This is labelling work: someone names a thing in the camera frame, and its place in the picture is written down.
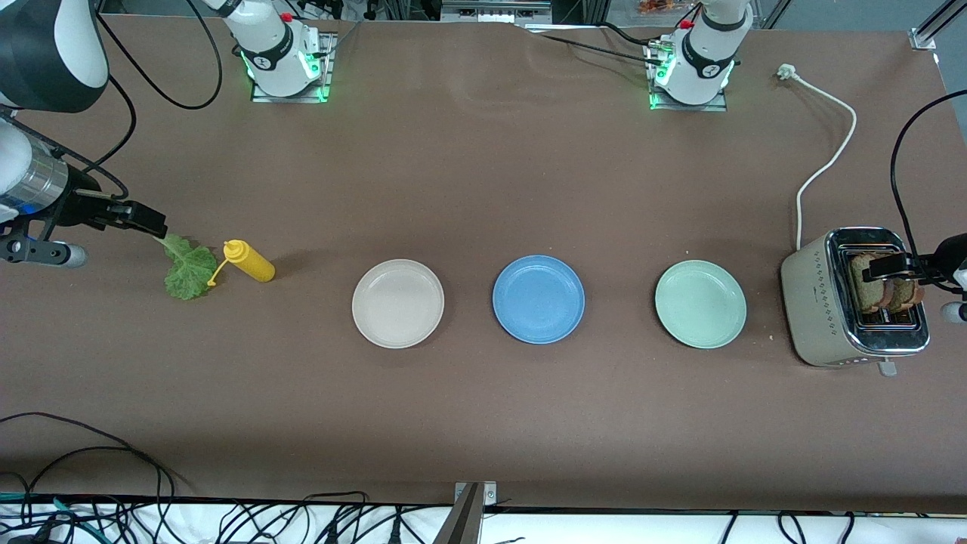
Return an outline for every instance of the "white plate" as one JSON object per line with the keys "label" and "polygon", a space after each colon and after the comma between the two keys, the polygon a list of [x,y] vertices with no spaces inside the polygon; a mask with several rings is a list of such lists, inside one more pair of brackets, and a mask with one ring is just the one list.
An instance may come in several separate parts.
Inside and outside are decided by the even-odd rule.
{"label": "white plate", "polygon": [[721,348],[746,324],[746,296],[724,268],[686,260],[661,276],[655,308],[672,336],[693,348]]}
{"label": "white plate", "polygon": [[443,286],[429,268],[398,258],[373,266],[353,293],[353,320],[381,348],[419,344],[443,317]]}

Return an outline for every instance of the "bread slice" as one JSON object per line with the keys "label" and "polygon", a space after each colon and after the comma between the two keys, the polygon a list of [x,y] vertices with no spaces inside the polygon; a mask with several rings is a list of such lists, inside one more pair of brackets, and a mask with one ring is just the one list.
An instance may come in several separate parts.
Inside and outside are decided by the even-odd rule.
{"label": "bread slice", "polygon": [[863,281],[863,271],[869,268],[869,262],[879,258],[873,253],[859,254],[849,261],[850,273],[853,276],[853,287],[860,302],[860,310],[864,314],[879,312],[894,299],[894,283],[886,280],[873,282]]}
{"label": "bread slice", "polygon": [[926,291],[913,280],[894,278],[894,296],[887,305],[891,314],[905,312],[923,302]]}

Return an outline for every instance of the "plate rim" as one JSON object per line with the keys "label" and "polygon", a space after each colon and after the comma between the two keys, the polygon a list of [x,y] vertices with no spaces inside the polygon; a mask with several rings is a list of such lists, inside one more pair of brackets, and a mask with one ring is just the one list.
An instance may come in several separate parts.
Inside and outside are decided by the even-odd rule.
{"label": "plate rim", "polygon": [[[736,328],[735,333],[732,334],[732,335],[730,335],[725,341],[723,341],[721,343],[714,344],[714,345],[702,346],[702,345],[697,345],[697,344],[694,344],[692,342],[689,342],[689,341],[683,339],[674,330],[672,330],[672,328],[668,326],[668,323],[665,322],[664,317],[661,316],[661,310],[659,309],[659,293],[661,292],[661,288],[663,286],[667,285],[667,282],[668,282],[668,279],[669,279],[670,275],[678,271],[676,269],[685,268],[686,266],[688,266],[690,264],[691,265],[694,265],[694,264],[711,265],[713,267],[713,269],[716,269],[720,273],[724,273],[724,275],[727,278],[731,279],[732,282],[735,284],[735,287],[739,291],[739,295],[740,295],[739,296],[739,301],[741,303],[741,309],[742,309],[742,319],[741,319],[741,322],[739,323],[738,327]],[[668,332],[668,334],[672,335],[672,337],[674,337],[675,340],[681,342],[682,344],[685,344],[686,346],[688,346],[690,348],[696,348],[696,349],[718,349],[718,348],[723,348],[723,347],[731,344],[736,338],[739,338],[739,335],[742,334],[743,329],[746,328],[746,321],[748,320],[748,302],[746,301],[746,292],[742,289],[742,285],[739,284],[739,281],[736,280],[735,279],[735,276],[733,276],[728,270],[726,270],[724,267],[722,267],[722,266],[720,266],[718,264],[715,264],[714,262],[711,262],[709,260],[703,260],[703,259],[700,259],[700,258],[691,258],[691,259],[687,259],[687,260],[681,260],[679,262],[676,262],[675,264],[672,264],[671,266],[669,266],[661,274],[661,277],[659,278],[659,282],[658,282],[658,284],[655,287],[655,312],[659,316],[659,321],[661,322],[661,326],[664,327],[664,329]]]}
{"label": "plate rim", "polygon": [[[359,299],[359,296],[360,296],[360,294],[362,292],[362,289],[364,288],[363,281],[366,278],[368,278],[370,276],[370,274],[372,274],[373,271],[376,270],[377,268],[379,268],[381,266],[392,266],[394,264],[406,264],[408,266],[414,266],[415,265],[415,268],[417,270],[419,270],[420,272],[423,272],[423,273],[428,274],[429,279],[432,280],[432,282],[434,283],[434,286],[436,287],[437,291],[440,293],[440,311],[438,313],[438,316],[436,317],[436,320],[433,322],[433,326],[429,328],[429,332],[427,332],[425,335],[423,335],[422,338],[420,338],[416,342],[413,342],[413,343],[410,343],[410,344],[402,344],[402,345],[392,345],[392,346],[389,346],[389,345],[386,345],[386,344],[381,344],[379,342],[376,342],[374,339],[370,338],[365,332],[363,332],[363,327],[360,326],[360,317],[359,317],[359,315],[357,314],[357,311],[356,311],[356,302]],[[389,260],[384,260],[382,262],[376,263],[371,268],[369,268],[366,271],[365,274],[363,274],[363,276],[360,278],[359,282],[356,283],[356,288],[353,289],[353,299],[352,299],[351,307],[352,307],[352,314],[353,314],[353,323],[356,325],[356,330],[359,331],[359,333],[361,335],[363,335],[363,338],[367,339],[371,344],[373,344],[375,346],[378,346],[380,348],[384,348],[384,349],[406,349],[406,348],[411,348],[411,347],[419,344],[420,342],[426,340],[427,338],[429,338],[429,336],[431,334],[433,334],[434,331],[436,331],[436,328],[438,326],[440,326],[440,321],[443,320],[443,314],[444,314],[444,312],[446,311],[446,308],[447,308],[447,297],[446,297],[446,293],[443,290],[443,284],[440,283],[440,278],[438,278],[437,275],[436,275],[436,273],[434,273],[433,270],[431,270],[428,266],[426,266],[425,264],[423,264],[423,263],[421,263],[421,262],[419,262],[417,260],[413,260],[411,258],[391,258]]]}
{"label": "plate rim", "polygon": [[[526,338],[521,338],[520,336],[514,334],[510,328],[508,328],[507,324],[504,323],[502,319],[500,319],[500,313],[497,311],[497,287],[500,285],[501,280],[506,277],[505,275],[508,274],[508,271],[511,270],[511,268],[513,268],[515,265],[519,264],[523,260],[530,260],[534,258],[550,259],[551,261],[557,262],[560,265],[564,266],[567,270],[571,271],[571,274],[573,275],[574,280],[577,282],[578,294],[580,295],[579,297],[580,308],[578,309],[577,317],[574,320],[574,323],[571,325],[571,327],[568,329],[567,332],[551,340],[534,341]],[[585,310],[586,303],[587,302],[586,302],[586,295],[584,292],[584,284],[581,282],[581,277],[577,275],[577,272],[575,272],[574,269],[571,268],[569,264],[562,261],[561,259],[550,255],[544,255],[544,254],[525,255],[523,257],[518,257],[513,261],[511,261],[510,263],[508,263],[507,266],[505,266],[504,269],[500,271],[500,274],[497,275],[497,279],[493,283],[493,290],[490,295],[490,306],[491,306],[491,309],[493,310],[494,316],[497,318],[497,322],[500,323],[501,328],[503,328],[507,334],[516,338],[520,342],[523,342],[525,344],[531,344],[534,346],[546,346],[548,344],[554,344],[555,342],[560,342],[565,338],[568,338],[571,335],[571,333],[574,332],[575,329],[577,329],[577,325],[581,324],[581,320],[584,319],[584,310]]]}

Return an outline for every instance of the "plate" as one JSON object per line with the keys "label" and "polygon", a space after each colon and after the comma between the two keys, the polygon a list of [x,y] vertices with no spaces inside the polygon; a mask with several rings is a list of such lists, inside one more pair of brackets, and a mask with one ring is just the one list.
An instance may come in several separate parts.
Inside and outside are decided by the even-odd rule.
{"label": "plate", "polygon": [[398,258],[373,266],[353,293],[353,320],[381,348],[419,344],[443,317],[443,286],[415,260]]}
{"label": "plate", "polygon": [[746,296],[724,268],[685,260],[665,271],[655,290],[661,324],[693,348],[721,348],[746,324]]}
{"label": "plate", "polygon": [[584,287],[563,261],[544,255],[515,260],[493,287],[493,312],[508,333],[528,344],[571,334],[584,315]]}

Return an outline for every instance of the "toaster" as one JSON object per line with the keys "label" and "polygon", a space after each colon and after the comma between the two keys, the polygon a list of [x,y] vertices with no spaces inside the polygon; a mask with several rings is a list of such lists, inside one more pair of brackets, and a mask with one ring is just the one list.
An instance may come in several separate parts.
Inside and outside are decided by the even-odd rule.
{"label": "toaster", "polygon": [[793,345],[818,367],[880,363],[919,353],[930,342],[923,305],[890,314],[861,311],[850,258],[862,253],[905,253],[903,241],[880,227],[831,230],[782,262],[782,297]]}

